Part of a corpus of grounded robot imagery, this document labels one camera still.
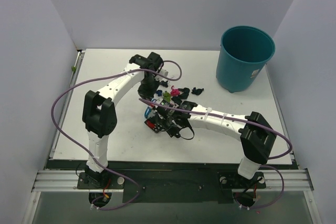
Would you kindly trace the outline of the blue brush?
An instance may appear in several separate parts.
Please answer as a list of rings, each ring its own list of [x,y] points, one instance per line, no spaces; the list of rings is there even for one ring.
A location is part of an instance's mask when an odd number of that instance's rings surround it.
[[[155,116],[155,107],[148,106],[145,110],[144,117],[146,119],[149,119],[151,117]]]

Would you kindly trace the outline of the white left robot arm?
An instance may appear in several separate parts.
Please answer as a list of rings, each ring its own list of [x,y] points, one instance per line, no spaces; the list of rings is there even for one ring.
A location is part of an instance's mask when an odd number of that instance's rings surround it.
[[[82,121],[89,137],[89,159],[85,175],[96,188],[104,187],[108,182],[107,150],[108,138],[117,125],[115,107],[128,91],[137,83],[141,98],[152,100],[160,83],[156,73],[160,72],[163,59],[151,52],[148,57],[135,55],[122,71],[122,76],[114,78],[109,84],[96,92],[85,95]]]

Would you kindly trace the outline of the black slotted scoop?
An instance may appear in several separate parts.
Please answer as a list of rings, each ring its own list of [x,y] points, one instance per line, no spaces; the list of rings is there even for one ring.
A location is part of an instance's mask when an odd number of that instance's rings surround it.
[[[175,137],[175,138],[180,138],[181,137],[180,129],[173,122],[169,122],[169,121],[166,121],[166,120],[160,119],[160,118],[157,119],[155,117],[151,117],[151,118],[146,119],[144,121],[144,124],[146,126],[147,126],[146,121],[151,121],[152,123],[155,124],[155,128],[151,129],[149,127],[154,133],[165,132],[169,135],[169,137]]]

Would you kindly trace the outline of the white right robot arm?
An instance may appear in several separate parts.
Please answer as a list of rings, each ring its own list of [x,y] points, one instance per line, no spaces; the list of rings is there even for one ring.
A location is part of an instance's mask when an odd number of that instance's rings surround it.
[[[268,162],[276,140],[276,134],[265,118],[254,111],[250,115],[227,114],[190,101],[183,101],[178,106],[161,101],[156,110],[168,125],[181,129],[207,129],[241,142],[244,155],[234,175],[236,184],[241,187],[248,186],[260,166]]]

